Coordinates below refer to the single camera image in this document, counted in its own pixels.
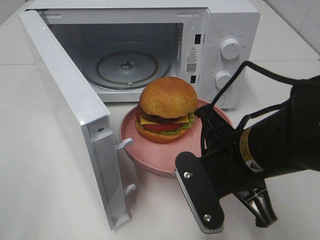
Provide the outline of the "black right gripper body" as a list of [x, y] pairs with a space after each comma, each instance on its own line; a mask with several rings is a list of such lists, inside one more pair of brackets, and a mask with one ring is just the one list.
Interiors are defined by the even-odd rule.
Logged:
[[264, 170], [250, 149], [251, 128], [203, 127], [200, 162], [219, 199], [235, 192], [263, 189]]

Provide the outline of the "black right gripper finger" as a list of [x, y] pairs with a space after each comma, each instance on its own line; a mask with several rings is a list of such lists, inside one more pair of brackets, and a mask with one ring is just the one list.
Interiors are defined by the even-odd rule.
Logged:
[[235, 129], [214, 109], [212, 104], [201, 106], [194, 114], [202, 123], [200, 134], [202, 156], [231, 145]]
[[191, 152], [181, 152], [175, 159], [174, 172], [200, 230], [205, 234], [222, 232], [224, 212], [201, 159]]

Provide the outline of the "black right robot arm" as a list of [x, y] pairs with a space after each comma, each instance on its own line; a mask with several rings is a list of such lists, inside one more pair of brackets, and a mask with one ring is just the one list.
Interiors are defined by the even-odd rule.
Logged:
[[255, 216], [260, 228], [277, 217], [265, 180], [320, 169], [320, 79], [292, 83], [289, 99], [245, 115], [236, 128], [212, 104], [197, 109], [201, 156], [180, 153], [175, 175], [200, 229], [223, 230], [220, 200], [229, 194]]

